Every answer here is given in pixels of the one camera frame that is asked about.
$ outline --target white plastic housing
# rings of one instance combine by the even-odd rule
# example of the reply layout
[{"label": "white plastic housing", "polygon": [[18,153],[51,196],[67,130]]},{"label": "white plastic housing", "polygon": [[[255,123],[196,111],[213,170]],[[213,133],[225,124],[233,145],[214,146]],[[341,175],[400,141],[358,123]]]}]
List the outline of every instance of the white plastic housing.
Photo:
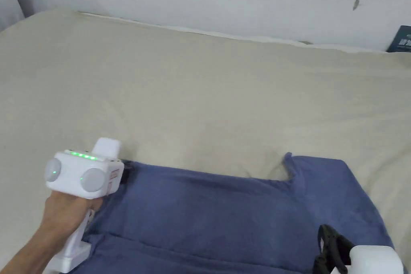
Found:
[{"label": "white plastic housing", "polygon": [[[124,170],[123,162],[117,159],[120,147],[118,140],[100,138],[91,152],[57,152],[46,167],[47,187],[85,199],[96,199],[116,192]],[[90,211],[62,251],[49,262],[49,270],[68,273],[88,258],[91,245],[81,239],[89,216]]]},{"label": "white plastic housing", "polygon": [[[401,259],[390,246],[354,246],[350,259],[348,274],[404,274]],[[335,268],[331,274],[340,272]]]}]

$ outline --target hand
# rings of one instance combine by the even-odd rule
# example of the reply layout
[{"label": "hand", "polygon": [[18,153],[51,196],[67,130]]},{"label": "hand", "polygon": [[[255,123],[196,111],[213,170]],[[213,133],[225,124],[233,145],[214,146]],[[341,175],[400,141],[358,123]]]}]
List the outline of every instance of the hand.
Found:
[{"label": "hand", "polygon": [[98,210],[103,199],[87,200],[52,192],[46,200],[40,227],[32,239],[0,271],[0,274],[41,274],[50,259],[62,250],[88,211]]},{"label": "hand", "polygon": [[61,250],[69,236],[80,226],[88,209],[97,211],[103,199],[83,199],[53,191],[46,200],[43,219],[37,233],[55,242]]}]

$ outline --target mattress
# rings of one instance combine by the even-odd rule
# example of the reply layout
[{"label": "mattress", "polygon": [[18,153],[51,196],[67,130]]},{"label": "mattress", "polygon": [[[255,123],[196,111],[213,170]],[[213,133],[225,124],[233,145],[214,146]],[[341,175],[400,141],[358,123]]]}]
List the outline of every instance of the mattress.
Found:
[{"label": "mattress", "polygon": [[106,136],[240,177],[287,179],[288,151],[342,159],[411,268],[411,54],[204,34],[66,10],[0,33],[0,266],[41,220],[48,159]]}]

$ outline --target blue t-shirt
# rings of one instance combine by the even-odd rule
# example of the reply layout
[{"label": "blue t-shirt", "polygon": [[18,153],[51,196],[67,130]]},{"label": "blue t-shirt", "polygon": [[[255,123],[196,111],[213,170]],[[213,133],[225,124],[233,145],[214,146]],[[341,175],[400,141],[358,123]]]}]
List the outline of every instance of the blue t-shirt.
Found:
[{"label": "blue t-shirt", "polygon": [[310,273],[318,228],[355,245],[392,241],[342,160],[285,156],[290,181],[242,178],[126,162],[106,197],[75,274]]}]

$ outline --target device handle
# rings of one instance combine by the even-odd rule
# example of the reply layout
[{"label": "device handle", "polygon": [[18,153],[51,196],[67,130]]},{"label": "device handle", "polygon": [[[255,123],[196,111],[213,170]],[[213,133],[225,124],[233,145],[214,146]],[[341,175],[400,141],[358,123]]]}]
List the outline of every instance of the device handle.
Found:
[{"label": "device handle", "polygon": [[87,226],[87,222],[90,217],[90,213],[91,210],[88,210],[80,226],[67,239],[66,244],[60,252],[64,257],[72,256],[73,252],[79,248],[81,239],[83,238],[84,230]]}]

